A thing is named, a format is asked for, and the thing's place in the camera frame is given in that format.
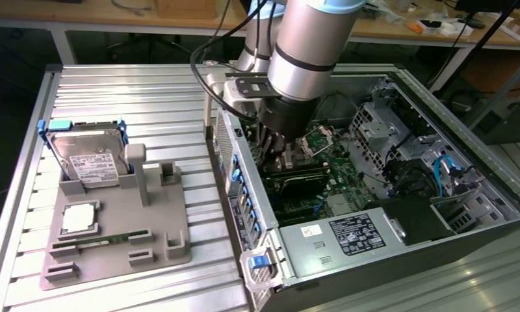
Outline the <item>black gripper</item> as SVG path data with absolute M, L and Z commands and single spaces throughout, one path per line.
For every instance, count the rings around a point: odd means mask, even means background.
M 259 121 L 272 133 L 284 137 L 285 142 L 292 142 L 304 135 L 319 103 L 320 98 L 308 101 L 267 98 L 259 109 Z

